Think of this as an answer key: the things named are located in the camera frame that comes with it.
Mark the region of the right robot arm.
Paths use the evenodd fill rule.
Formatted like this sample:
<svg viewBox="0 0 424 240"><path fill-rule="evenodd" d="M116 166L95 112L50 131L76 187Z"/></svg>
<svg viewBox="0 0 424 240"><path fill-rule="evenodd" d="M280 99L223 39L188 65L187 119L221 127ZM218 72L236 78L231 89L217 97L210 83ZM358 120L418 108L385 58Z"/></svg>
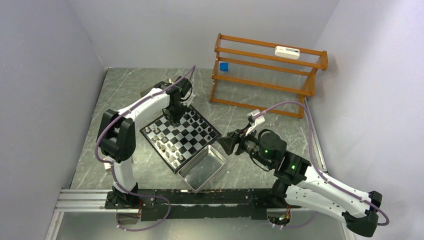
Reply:
<svg viewBox="0 0 424 240"><path fill-rule="evenodd" d="M273 171L276 180L266 197L255 200L266 208L306 207L340 219L352 232L370 237L379 226L382 195L340 184L314 168L303 157L287 150L287 143L269 129L247 133L237 129L217 142L227 155L246 153L262 170Z"/></svg>

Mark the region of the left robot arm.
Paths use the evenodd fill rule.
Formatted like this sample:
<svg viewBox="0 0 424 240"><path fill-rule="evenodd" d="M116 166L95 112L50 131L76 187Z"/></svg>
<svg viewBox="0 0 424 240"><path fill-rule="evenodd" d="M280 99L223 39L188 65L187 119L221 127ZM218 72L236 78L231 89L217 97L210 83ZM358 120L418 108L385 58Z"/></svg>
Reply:
<svg viewBox="0 0 424 240"><path fill-rule="evenodd" d="M136 132L159 111L173 125L180 121L193 100L192 83L179 76L173 83L161 81L146 95L118 111L103 113L95 145L95 157L112 172L112 192L119 204L134 207L139 201L132 156L136 149Z"/></svg>

